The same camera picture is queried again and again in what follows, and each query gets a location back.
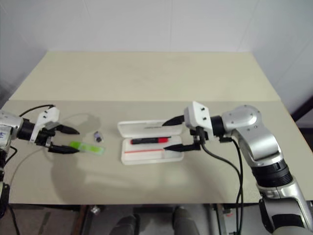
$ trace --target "black cable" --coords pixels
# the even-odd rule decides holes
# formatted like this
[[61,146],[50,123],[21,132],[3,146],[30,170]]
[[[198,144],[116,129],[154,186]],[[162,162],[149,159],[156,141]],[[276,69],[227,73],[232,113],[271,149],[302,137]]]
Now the black cable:
[[16,217],[15,217],[14,211],[13,211],[13,209],[12,209],[12,207],[10,205],[8,205],[8,208],[9,208],[9,210],[11,212],[11,215],[12,215],[12,220],[13,220],[15,232],[16,232],[17,235],[20,235],[20,230],[19,230],[19,227],[18,227],[18,225],[16,223]]
[[14,155],[18,152],[17,148],[10,146],[10,148],[14,149],[14,153],[5,161],[5,165],[14,157]]
[[20,117],[24,116],[25,114],[29,113],[30,111],[33,111],[33,110],[39,109],[39,108],[43,108],[43,107],[49,107],[51,109],[52,107],[55,107],[55,105],[53,105],[53,104],[45,104],[45,105],[36,106],[34,108],[28,109],[25,112],[21,113]]
[[238,203],[239,203],[239,197],[241,197],[241,201],[240,201],[240,223],[239,223],[239,228],[237,228],[237,234],[241,234],[241,230],[242,230],[242,225],[243,225],[243,214],[244,214],[244,191],[243,191],[243,181],[244,181],[244,170],[243,170],[243,161],[242,161],[242,157],[241,157],[241,153],[240,153],[240,148],[237,144],[237,142],[234,139],[231,139],[231,141],[234,143],[236,149],[237,149],[237,153],[238,153],[238,157],[239,157],[239,165],[240,165],[240,188],[239,188],[239,192],[237,195],[237,199],[236,199],[236,214],[238,214]]

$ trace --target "table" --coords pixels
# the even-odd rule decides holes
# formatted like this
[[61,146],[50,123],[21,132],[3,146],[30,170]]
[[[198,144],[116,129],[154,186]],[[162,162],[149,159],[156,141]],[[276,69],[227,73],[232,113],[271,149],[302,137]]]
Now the table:
[[[257,107],[306,199],[313,199],[306,173],[312,153],[250,53],[49,52],[3,109],[19,114],[54,103],[61,122],[81,132],[59,134],[56,143],[93,143],[93,132],[100,130],[106,150],[103,156],[62,156],[14,141],[19,152],[5,175],[12,187],[10,203],[234,203],[235,172],[202,151],[187,153],[179,163],[125,166],[120,161],[118,121],[171,118],[191,100],[208,106],[212,115],[242,104]],[[37,114],[28,117],[34,120]],[[186,130],[182,138],[185,144],[192,141]],[[238,165],[232,144],[214,141],[207,147]],[[246,163],[244,171],[245,202],[258,202]]]

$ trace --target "green highlighter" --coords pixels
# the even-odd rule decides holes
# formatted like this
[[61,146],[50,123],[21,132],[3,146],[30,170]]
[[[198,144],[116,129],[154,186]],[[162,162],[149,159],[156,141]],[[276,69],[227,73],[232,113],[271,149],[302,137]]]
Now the green highlighter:
[[78,149],[80,152],[94,153],[98,155],[102,155],[104,153],[103,147],[91,145],[84,142],[72,141],[69,145],[73,148]]

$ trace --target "white wall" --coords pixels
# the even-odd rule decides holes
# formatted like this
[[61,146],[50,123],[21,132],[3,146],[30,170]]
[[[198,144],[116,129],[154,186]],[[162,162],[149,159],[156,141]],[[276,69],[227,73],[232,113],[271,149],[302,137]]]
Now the white wall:
[[293,112],[313,94],[312,0],[0,0],[2,102],[46,50],[252,51]]

